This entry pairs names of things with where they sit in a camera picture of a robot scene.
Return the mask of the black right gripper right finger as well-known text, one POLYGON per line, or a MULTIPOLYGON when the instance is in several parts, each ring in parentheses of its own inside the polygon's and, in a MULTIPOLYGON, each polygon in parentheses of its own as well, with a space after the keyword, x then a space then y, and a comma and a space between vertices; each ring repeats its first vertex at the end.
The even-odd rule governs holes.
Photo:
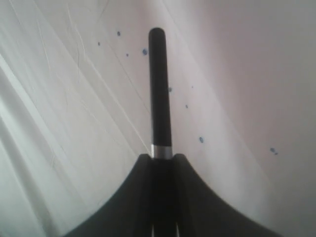
POLYGON ((183 154, 173 157, 181 237, 268 237, 269 230, 238 212, 193 169, 183 154))

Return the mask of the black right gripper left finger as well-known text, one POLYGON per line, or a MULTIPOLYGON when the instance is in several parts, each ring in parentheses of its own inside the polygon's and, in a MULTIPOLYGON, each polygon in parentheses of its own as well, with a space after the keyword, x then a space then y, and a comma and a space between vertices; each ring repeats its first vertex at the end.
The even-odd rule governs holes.
POLYGON ((138 157, 115 194, 67 237, 150 237, 152 159, 138 157))

